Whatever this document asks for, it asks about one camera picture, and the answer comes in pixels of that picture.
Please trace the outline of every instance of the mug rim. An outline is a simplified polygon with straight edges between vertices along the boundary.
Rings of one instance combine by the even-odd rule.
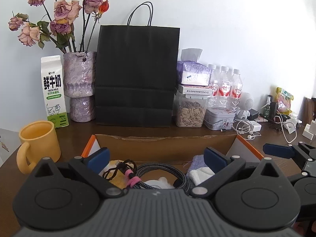
[[[40,136],[40,137],[36,137],[36,138],[33,138],[33,139],[26,139],[24,137],[21,136],[21,133],[24,129],[26,129],[27,127],[31,126],[31,125],[34,125],[34,124],[37,124],[37,123],[49,123],[51,125],[51,129],[44,135]],[[26,126],[24,126],[23,128],[21,128],[21,130],[19,131],[19,138],[21,138],[22,140],[24,141],[32,141],[32,140],[37,140],[39,138],[42,138],[44,136],[47,136],[48,134],[50,134],[53,130],[55,129],[55,125],[52,121],[49,121],[49,120],[39,120],[39,121],[35,121],[35,122],[32,122]]]

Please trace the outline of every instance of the wooden table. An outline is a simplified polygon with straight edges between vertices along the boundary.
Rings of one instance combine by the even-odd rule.
[[[251,144],[260,152],[265,143],[274,143],[286,145],[286,141],[282,132],[269,128],[269,123],[262,123],[260,131],[261,137],[250,141]],[[306,142],[310,145],[313,141],[302,136],[304,127],[298,130],[297,139],[294,144],[299,141]],[[96,125],[94,121],[88,123],[70,122],[67,127],[56,129],[62,156],[60,161],[68,161],[70,158],[81,155],[85,145],[92,134],[109,134],[117,136],[139,136],[139,137],[167,137],[167,136],[205,136],[205,135],[224,135],[235,134],[233,130],[220,132],[212,131],[205,126],[201,128],[179,128],[175,125],[170,128],[138,128],[138,127],[116,127]],[[287,134],[288,140],[293,138],[293,134]],[[12,201],[24,180],[23,175],[16,165],[17,150],[8,158],[8,160],[0,168],[0,236],[10,237],[18,229],[19,225],[12,211]],[[287,175],[294,175],[300,172],[300,169],[292,160],[274,158],[274,161]]]

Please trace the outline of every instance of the triangular cutout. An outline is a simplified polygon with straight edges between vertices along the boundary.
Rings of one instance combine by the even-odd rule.
[[[270,163],[266,163],[266,165],[264,166],[264,168],[261,172],[261,175],[271,176],[271,177],[279,177],[279,174],[277,173],[277,171],[275,170],[273,165]]]
[[[53,175],[53,172],[48,164],[43,164],[36,172],[35,177],[43,177]]]
[[[310,146],[310,145],[308,145],[308,144],[306,144],[305,146],[306,146],[307,148],[309,148],[310,150],[312,150],[312,149],[316,149],[315,147]]]

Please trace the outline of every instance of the mug handle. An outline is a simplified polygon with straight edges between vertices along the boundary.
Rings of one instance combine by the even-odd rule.
[[[23,174],[29,174],[31,173],[31,171],[34,169],[34,167],[36,166],[35,162],[31,162],[30,165],[27,164],[26,162],[26,152],[27,150],[30,148],[30,144],[28,142],[24,142],[19,150],[18,153],[16,155],[16,163],[18,165],[19,170],[23,173]]]

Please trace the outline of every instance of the mug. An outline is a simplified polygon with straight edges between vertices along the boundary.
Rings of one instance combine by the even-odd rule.
[[[16,163],[23,174],[30,173],[43,157],[51,157],[54,162],[59,160],[60,147],[53,122],[33,122],[20,130],[19,138],[22,145]]]

